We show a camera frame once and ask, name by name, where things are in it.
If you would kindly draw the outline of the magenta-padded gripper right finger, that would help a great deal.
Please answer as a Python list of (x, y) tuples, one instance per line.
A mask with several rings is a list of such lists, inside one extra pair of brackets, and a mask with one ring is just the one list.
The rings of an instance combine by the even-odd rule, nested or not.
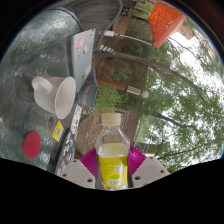
[(146, 156), (131, 147), (128, 156), (128, 186), (140, 188), (169, 174), (166, 168), (154, 157)]

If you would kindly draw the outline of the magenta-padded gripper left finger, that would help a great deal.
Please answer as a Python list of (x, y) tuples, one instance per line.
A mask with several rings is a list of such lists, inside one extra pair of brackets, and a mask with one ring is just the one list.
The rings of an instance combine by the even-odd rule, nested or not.
[(84, 188), (95, 189), (98, 174), (98, 157), (92, 148), (80, 159), (73, 159), (62, 171), (61, 177)]

